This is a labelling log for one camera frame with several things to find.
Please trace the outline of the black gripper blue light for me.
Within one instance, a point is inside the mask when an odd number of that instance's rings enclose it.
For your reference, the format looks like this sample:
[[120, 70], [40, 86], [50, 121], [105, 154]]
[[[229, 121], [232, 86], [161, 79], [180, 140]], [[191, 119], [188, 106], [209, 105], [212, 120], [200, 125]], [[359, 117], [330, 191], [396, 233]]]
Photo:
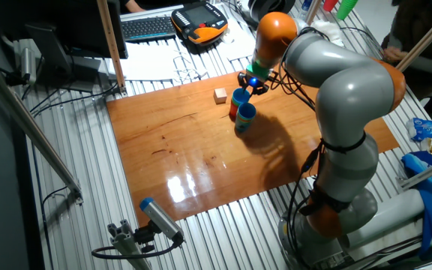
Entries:
[[249, 73], [239, 72], [237, 80], [241, 89], [246, 90], [248, 87], [252, 88], [252, 95], [263, 95], [269, 90], [265, 81]]

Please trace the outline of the person's bare hand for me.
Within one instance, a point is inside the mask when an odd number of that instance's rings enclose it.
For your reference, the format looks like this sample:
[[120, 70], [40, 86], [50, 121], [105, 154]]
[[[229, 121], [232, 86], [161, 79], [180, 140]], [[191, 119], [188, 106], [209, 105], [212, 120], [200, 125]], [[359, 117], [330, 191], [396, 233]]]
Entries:
[[402, 61], [408, 52], [401, 51], [400, 49], [389, 46], [383, 50], [383, 59], [389, 63], [395, 63]]

